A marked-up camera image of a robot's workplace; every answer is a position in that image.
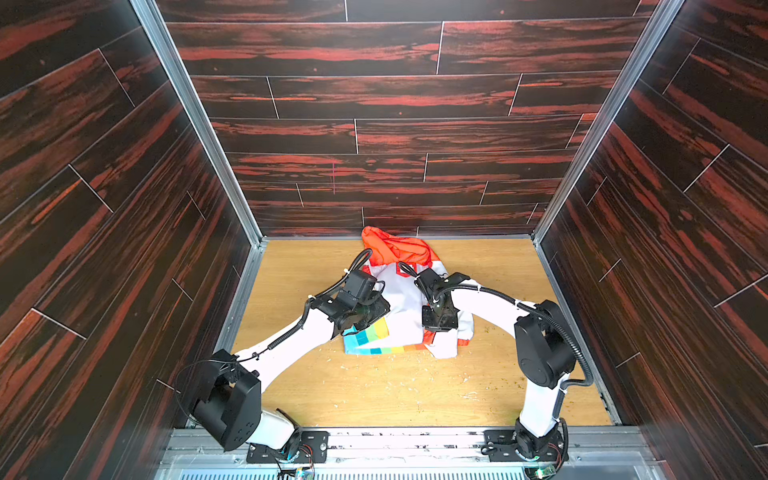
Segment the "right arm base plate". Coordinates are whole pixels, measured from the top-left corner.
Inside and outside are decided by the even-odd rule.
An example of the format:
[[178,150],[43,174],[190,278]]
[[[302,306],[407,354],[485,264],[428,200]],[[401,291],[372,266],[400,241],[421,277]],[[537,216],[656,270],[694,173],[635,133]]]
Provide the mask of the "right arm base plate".
[[557,428],[543,437],[526,429],[486,430],[480,452],[491,462],[562,463],[568,459],[565,439]]

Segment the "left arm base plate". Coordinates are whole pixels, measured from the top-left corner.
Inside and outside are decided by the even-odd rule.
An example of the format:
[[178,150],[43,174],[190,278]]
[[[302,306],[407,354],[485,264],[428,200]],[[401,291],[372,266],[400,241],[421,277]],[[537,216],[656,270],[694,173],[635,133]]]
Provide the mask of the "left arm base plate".
[[322,464],[327,459],[329,437],[328,431],[300,429],[277,450],[266,445],[249,443],[246,463],[270,464],[281,461],[292,464]]

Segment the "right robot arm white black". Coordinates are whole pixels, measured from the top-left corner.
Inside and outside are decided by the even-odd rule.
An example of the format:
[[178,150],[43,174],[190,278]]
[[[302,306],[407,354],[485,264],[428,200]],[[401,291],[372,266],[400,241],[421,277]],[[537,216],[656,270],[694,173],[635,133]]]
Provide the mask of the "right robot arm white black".
[[594,374],[558,304],[526,304],[473,283],[435,287],[425,294],[436,313],[467,312],[512,335],[517,362],[527,379],[523,409],[515,424],[518,455],[536,460],[549,448],[565,447],[560,412],[571,387],[589,387]]

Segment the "white orange kids jacket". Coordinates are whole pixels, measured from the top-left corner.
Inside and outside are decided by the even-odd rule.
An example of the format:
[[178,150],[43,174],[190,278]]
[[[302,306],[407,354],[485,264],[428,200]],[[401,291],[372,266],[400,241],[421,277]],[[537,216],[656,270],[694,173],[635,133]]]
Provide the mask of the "white orange kids jacket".
[[390,312],[364,330],[348,330],[344,352],[378,356],[427,350],[437,359],[456,357],[458,348],[467,346],[474,336],[473,315],[460,312],[458,326],[448,332],[426,330],[422,325],[426,299],[414,279],[398,266],[404,262],[418,272],[430,268],[445,276],[447,270],[435,251],[421,239],[395,236],[371,226],[363,229],[361,238],[372,250],[363,270],[385,282],[383,297],[390,303]]

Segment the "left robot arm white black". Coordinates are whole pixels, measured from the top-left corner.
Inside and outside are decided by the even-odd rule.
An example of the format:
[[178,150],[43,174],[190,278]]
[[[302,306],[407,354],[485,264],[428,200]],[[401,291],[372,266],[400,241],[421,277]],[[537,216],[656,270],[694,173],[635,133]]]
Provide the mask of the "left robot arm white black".
[[292,451],[300,427],[262,408],[262,394],[291,365],[354,327],[363,330],[390,311],[376,294],[351,307],[337,298],[309,298],[302,316],[268,339],[237,354],[219,350],[200,363],[189,415],[229,452],[245,443]]

